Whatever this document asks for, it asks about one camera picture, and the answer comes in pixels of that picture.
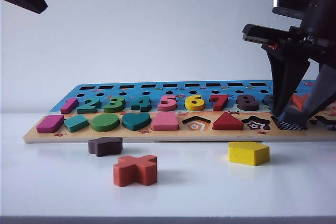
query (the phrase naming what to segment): shape sorting board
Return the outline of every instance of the shape sorting board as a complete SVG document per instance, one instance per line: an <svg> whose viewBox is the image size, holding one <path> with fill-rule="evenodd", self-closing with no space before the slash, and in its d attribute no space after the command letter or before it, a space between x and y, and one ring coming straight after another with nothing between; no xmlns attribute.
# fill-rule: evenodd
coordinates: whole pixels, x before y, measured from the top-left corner
<svg viewBox="0 0 336 224"><path fill-rule="evenodd" d="M314 81L302 81L295 95L309 94L313 85ZM43 117L24 140L83 143L105 136L122 137L124 142L336 140L335 103L318 113L324 120L313 117L303 129L272 117L271 95L272 81L260 80L83 84L48 113L64 113L65 121L76 116L79 120L67 121L81 123L71 128L74 132L64 123L53 133L38 133ZM102 116L107 113L114 116ZM163 113L169 114L167 120ZM112 122L105 124L104 118Z"/></svg>

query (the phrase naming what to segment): heart-shaped piece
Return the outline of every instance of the heart-shaped piece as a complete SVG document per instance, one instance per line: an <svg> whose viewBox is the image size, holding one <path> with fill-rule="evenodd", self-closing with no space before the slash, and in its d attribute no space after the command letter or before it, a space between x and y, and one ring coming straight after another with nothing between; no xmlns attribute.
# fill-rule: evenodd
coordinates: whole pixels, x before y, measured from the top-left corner
<svg viewBox="0 0 336 224"><path fill-rule="evenodd" d="M148 113L127 113L122 117L122 124L132 131L137 131L151 123L152 119Z"/></svg>

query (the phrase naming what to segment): orange cross piece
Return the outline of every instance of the orange cross piece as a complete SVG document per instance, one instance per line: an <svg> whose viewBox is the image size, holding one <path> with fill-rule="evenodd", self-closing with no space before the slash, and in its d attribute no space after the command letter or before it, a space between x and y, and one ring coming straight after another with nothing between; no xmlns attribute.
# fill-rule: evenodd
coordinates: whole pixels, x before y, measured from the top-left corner
<svg viewBox="0 0 336 224"><path fill-rule="evenodd" d="M156 156L122 156L113 166L113 182L117 186L127 186L133 182L149 186L157 182L157 171Z"/></svg>

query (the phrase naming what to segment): white backdrop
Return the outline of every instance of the white backdrop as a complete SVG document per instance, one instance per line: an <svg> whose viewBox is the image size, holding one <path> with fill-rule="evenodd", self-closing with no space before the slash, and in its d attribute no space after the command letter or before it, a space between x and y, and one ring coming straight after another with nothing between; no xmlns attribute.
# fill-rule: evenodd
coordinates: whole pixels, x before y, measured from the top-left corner
<svg viewBox="0 0 336 224"><path fill-rule="evenodd" d="M47 112L84 83L271 79L243 27L299 25L272 0L45 1L40 15L1 2L2 112Z"/></svg>

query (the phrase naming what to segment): yellow shape block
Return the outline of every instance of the yellow shape block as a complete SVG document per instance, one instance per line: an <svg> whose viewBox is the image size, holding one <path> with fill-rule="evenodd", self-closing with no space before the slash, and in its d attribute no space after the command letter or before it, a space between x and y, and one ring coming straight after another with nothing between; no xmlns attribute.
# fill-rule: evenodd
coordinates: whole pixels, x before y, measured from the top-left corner
<svg viewBox="0 0 336 224"><path fill-rule="evenodd" d="M260 165L269 161L269 146L256 142L230 142L229 161L245 165Z"/></svg>

